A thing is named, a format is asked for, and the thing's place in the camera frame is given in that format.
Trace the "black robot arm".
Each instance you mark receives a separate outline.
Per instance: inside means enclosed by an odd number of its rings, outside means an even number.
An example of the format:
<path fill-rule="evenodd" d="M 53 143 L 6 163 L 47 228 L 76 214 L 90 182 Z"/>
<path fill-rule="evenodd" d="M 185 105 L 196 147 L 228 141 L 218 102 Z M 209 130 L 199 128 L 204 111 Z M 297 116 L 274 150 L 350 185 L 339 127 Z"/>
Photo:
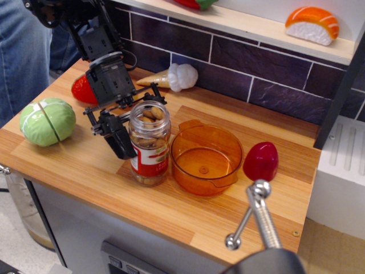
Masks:
<path fill-rule="evenodd" d="M 97 105 L 86 108 L 94 135 L 101 135 L 120 159 L 168 153 L 171 128 L 157 83 L 136 89 L 123 62 L 123 43 L 104 1 L 24 1 L 49 29 L 66 25 L 83 60 Z"/>

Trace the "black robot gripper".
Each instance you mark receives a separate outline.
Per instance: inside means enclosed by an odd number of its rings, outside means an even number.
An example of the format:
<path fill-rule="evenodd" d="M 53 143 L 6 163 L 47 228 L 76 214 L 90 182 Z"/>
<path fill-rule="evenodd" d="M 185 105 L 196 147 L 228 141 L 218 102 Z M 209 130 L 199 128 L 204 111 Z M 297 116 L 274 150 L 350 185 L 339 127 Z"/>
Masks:
<path fill-rule="evenodd" d="M 137 156 L 129 133 L 123 125 L 127 118 L 111 114 L 112 110 L 132 107 L 140 101 L 154 100 L 166 104 L 156 83 L 137 90 L 124 65 L 122 52 L 117 51 L 100 57 L 89 65 L 86 72 L 98 105 L 85 109 L 92 132 L 107 141 L 119 159 L 127 160 Z"/>

